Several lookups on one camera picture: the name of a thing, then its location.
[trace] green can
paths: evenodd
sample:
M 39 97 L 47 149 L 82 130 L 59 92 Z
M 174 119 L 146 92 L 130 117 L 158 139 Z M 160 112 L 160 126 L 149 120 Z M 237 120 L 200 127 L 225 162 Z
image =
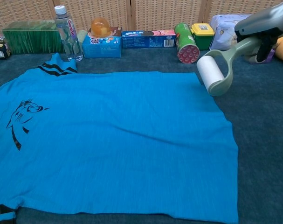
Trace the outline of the green can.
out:
M 199 48 L 196 46 L 190 27 L 186 23 L 175 26 L 177 55 L 182 63 L 191 64 L 199 58 Z

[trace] table surface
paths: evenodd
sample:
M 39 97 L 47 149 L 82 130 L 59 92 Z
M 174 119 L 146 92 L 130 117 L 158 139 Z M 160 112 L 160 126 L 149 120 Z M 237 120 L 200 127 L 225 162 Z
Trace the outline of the table surface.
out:
M 50 54 L 13 55 L 0 61 L 0 86 L 39 64 Z M 225 62 L 217 60 L 223 73 Z M 121 58 L 83 59 L 81 73 L 117 71 L 196 72 L 196 64 L 182 64 L 175 48 L 123 49 Z M 241 57 L 233 64 L 229 91 L 214 100 L 233 125 L 239 147 L 238 211 L 240 223 L 283 223 L 283 62 L 250 65 Z M 21 208 L 17 223 L 195 224 L 165 215 L 58 215 Z

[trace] water bottle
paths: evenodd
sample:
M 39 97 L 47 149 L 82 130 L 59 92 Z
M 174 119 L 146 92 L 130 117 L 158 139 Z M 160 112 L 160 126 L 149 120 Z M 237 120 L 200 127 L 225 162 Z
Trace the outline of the water bottle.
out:
M 77 38 L 75 26 L 70 14 L 67 13 L 65 6 L 55 6 L 55 23 L 61 36 L 63 48 L 68 60 L 75 59 L 77 62 L 83 58 Z

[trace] t-shirt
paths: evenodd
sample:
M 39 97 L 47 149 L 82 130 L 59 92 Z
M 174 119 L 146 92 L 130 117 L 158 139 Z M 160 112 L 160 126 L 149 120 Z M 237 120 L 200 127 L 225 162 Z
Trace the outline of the t-shirt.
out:
M 54 54 L 0 87 L 0 220 L 21 206 L 237 223 L 237 155 L 195 73 L 79 74 Z

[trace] yellow lid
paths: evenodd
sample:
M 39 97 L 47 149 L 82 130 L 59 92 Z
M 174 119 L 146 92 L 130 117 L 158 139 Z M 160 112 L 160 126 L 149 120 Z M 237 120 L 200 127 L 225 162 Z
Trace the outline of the yellow lid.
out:
M 191 26 L 191 32 L 197 36 L 213 36 L 214 31 L 207 23 L 195 23 Z

